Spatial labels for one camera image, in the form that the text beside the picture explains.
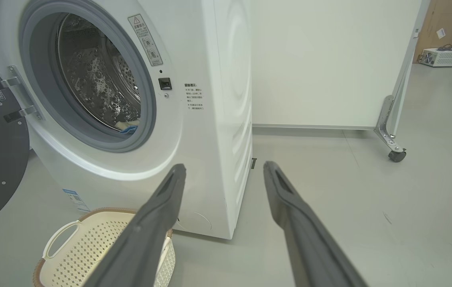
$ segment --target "cream plastic basket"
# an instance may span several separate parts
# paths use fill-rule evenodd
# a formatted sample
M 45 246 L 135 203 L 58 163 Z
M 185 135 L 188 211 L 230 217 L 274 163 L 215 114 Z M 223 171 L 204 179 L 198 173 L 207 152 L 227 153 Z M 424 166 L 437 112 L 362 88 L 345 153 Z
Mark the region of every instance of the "cream plastic basket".
M 116 238 L 128 225 L 136 211 L 124 208 L 96 209 L 61 227 L 47 242 L 41 260 L 33 274 L 35 287 L 78 287 L 100 263 Z M 66 242 L 49 256 L 52 244 L 65 230 L 77 229 Z M 175 254 L 170 230 L 162 245 L 155 287 L 167 287 L 175 266 Z

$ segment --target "basket handle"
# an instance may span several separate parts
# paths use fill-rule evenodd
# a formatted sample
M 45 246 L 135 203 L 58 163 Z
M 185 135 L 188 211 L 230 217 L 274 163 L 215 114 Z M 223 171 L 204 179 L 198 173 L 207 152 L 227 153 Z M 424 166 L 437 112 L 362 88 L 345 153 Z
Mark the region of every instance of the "basket handle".
M 47 245 L 45 245 L 45 249 L 43 250 L 43 255 L 41 256 L 43 259 L 45 260 L 49 260 L 50 258 L 54 258 L 54 256 L 56 256 L 56 254 L 66 245 L 66 243 L 68 243 L 68 241 L 75 235 L 75 233 L 79 230 L 79 226 L 80 226 L 80 221 L 79 220 L 75 220 L 74 222 L 70 222 L 65 224 L 63 227 L 61 227 L 58 231 L 56 231 L 56 233 L 54 233 L 52 235 L 52 237 L 49 239 L 49 241 L 47 242 Z M 76 225 L 77 229 L 75 229 L 75 231 L 69 236 L 69 238 L 65 241 L 65 243 L 63 243 L 61 245 L 61 247 L 54 253 L 52 254 L 52 256 L 49 256 L 49 250 L 52 247 L 52 244 L 54 243 L 54 241 L 56 240 L 56 238 L 58 238 L 61 233 L 65 232 L 65 230 L 67 230 L 68 228 L 72 227 Z

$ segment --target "gray floor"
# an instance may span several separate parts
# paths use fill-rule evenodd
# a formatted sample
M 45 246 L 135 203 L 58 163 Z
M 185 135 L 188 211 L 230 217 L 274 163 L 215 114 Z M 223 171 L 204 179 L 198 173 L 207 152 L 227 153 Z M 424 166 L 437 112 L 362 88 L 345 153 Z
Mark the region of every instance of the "gray floor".
M 373 132 L 257 130 L 233 240 L 176 233 L 171 287 L 290 286 L 262 165 L 274 160 L 371 286 L 452 286 L 452 68 L 414 65 L 398 142 L 401 163 Z M 0 286 L 29 286 L 45 243 L 78 218 L 35 155 L 0 212 Z

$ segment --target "white board panel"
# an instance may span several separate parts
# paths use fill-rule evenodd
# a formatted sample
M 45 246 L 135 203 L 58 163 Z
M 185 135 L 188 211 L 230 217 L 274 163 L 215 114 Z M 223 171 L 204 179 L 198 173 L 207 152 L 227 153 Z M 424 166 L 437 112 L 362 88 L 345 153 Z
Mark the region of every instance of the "white board panel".
M 253 0 L 253 124 L 374 127 L 420 0 Z

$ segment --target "black wheel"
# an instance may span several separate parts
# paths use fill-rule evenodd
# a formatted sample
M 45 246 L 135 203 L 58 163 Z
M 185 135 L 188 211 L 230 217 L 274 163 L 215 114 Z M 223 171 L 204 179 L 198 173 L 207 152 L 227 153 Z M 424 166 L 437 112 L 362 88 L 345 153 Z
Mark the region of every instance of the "black wheel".
M 405 156 L 407 155 L 406 152 L 400 152 L 397 153 L 395 151 L 391 151 L 389 153 L 389 158 L 393 161 L 393 162 L 400 162 L 403 160 L 403 158 L 405 158 Z

